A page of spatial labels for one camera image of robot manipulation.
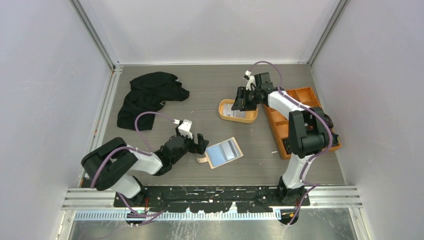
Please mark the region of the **credit card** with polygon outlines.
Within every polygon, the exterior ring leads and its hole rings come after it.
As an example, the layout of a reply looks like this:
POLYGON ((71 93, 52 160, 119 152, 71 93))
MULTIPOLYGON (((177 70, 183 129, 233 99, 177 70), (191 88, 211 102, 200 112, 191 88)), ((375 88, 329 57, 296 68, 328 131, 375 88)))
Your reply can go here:
POLYGON ((233 104, 225 103, 222 108, 222 114, 232 118, 246 118, 246 111, 232 110, 233 104))

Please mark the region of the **yellow oval tray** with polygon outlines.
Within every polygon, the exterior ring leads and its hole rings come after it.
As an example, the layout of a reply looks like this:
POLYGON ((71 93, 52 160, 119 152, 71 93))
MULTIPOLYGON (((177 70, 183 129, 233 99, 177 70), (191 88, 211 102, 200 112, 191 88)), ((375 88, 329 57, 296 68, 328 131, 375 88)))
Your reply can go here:
POLYGON ((258 108, 250 111, 232 110, 234 102, 233 99, 223 99, 219 103, 218 114, 221 119, 244 124, 251 124, 257 119, 258 108))

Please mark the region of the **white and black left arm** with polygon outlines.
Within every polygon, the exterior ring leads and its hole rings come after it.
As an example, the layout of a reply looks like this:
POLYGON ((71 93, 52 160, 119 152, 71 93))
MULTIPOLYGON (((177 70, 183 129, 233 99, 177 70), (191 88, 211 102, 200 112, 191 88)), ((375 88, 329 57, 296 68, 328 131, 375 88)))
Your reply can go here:
POLYGON ((176 134, 158 150, 145 152, 128 145, 121 137, 115 137, 84 156, 81 165, 91 180, 91 188, 98 191, 112 189, 138 207, 145 202, 146 193, 140 181, 128 175, 128 171, 164 175, 187 153, 204 154, 208 144, 201 133, 197 135, 197 141, 176 134))

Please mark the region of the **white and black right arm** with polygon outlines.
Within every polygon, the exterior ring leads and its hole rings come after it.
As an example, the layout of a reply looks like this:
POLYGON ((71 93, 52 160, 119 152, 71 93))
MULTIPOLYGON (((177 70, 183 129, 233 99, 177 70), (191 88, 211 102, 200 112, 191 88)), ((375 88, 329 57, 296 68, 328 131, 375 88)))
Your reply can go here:
POLYGON ((285 173, 280 177, 276 196, 283 205, 291 205, 304 195, 304 175, 314 156, 324 148, 331 148, 333 135, 320 107, 310 107, 291 97, 281 87, 275 87, 268 72, 253 75, 246 71, 246 86, 237 89, 233 111, 253 111, 264 104, 288 120, 288 146, 291 157, 285 173))

